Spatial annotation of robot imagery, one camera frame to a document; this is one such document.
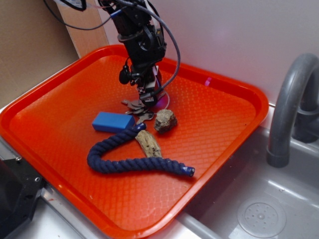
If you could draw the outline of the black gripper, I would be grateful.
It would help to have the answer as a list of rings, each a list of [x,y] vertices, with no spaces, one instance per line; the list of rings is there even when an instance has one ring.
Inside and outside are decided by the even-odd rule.
[[[162,27],[143,26],[135,34],[118,35],[118,40],[124,44],[129,56],[128,59],[131,61],[130,67],[128,60],[125,61],[119,74],[120,83],[123,85],[136,84],[140,100],[147,99],[148,107],[156,105],[159,93],[155,94],[155,91],[161,87],[161,78],[153,76],[153,66],[163,59],[166,52]],[[147,93],[151,94],[148,98],[146,98],[146,85]]]

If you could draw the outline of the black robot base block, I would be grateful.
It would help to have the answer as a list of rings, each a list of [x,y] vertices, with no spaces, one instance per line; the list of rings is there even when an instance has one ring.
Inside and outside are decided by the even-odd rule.
[[[43,177],[21,157],[0,161],[0,237],[10,239],[32,222]]]

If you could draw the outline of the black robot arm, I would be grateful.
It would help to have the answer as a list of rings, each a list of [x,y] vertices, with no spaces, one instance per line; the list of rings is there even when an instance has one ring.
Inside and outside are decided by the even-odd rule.
[[[155,106],[161,98],[156,90],[161,85],[161,74],[156,63],[166,52],[161,24],[151,23],[152,16],[115,0],[100,0],[118,31],[118,41],[124,44],[128,58],[119,74],[120,83],[137,86],[139,97],[147,107]]]

